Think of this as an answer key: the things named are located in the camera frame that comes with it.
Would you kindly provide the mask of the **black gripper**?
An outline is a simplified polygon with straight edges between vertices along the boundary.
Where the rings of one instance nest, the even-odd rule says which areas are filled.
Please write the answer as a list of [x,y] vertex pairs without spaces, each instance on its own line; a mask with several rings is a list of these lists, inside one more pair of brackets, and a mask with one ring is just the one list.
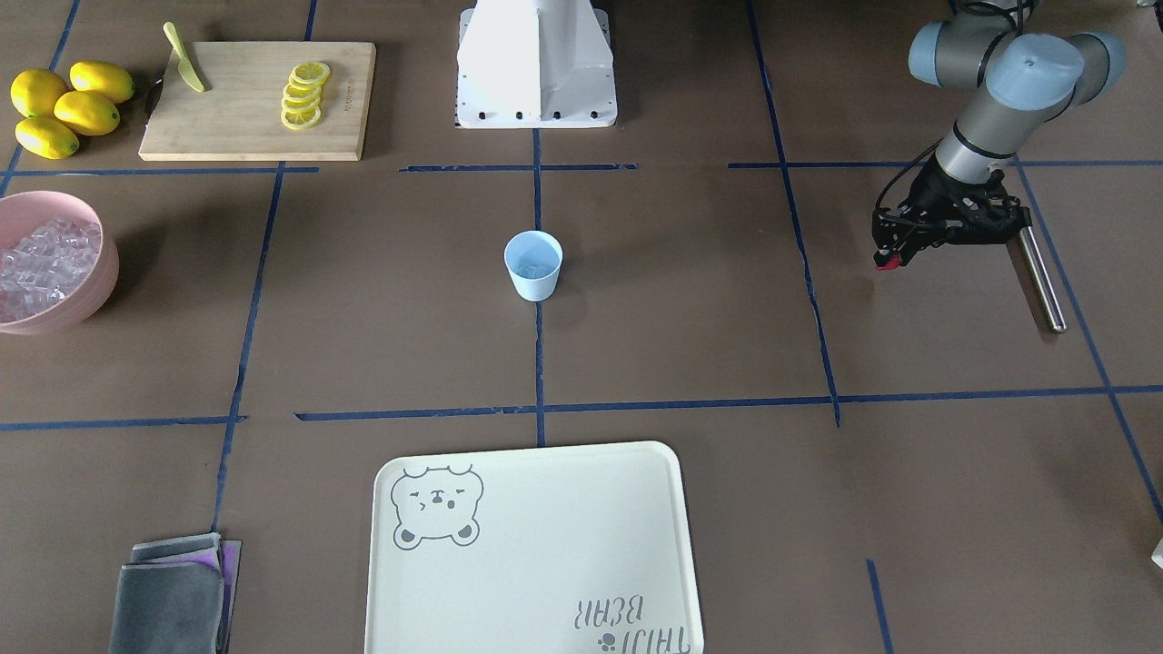
[[897,253],[900,266],[909,264],[923,249],[923,232],[919,226],[951,223],[957,228],[968,228],[973,211],[968,209],[963,200],[969,198],[976,202],[977,196],[975,183],[959,182],[939,165],[939,159],[927,159],[909,186],[909,222],[872,225],[876,244],[873,262],[877,255],[886,258]]

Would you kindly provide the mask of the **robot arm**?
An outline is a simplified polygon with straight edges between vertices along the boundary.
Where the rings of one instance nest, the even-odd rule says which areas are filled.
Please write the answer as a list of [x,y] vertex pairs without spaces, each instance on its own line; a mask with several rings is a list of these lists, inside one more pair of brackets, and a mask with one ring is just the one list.
[[1004,244],[1029,227],[1029,208],[1004,186],[1004,168],[1040,125],[1089,104],[1127,67],[1106,31],[1062,38],[1032,33],[1034,1],[962,1],[949,21],[925,24],[909,47],[909,74],[972,92],[947,135],[918,158],[896,207],[872,213],[875,265],[893,270],[928,248]]

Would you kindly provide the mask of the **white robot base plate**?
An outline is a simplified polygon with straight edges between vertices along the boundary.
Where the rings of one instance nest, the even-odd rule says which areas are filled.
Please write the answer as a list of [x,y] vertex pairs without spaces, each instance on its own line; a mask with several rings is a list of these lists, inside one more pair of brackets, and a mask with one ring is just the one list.
[[614,64],[584,70],[562,88],[518,93],[486,90],[456,74],[454,123],[462,129],[587,129],[615,125],[619,116]]

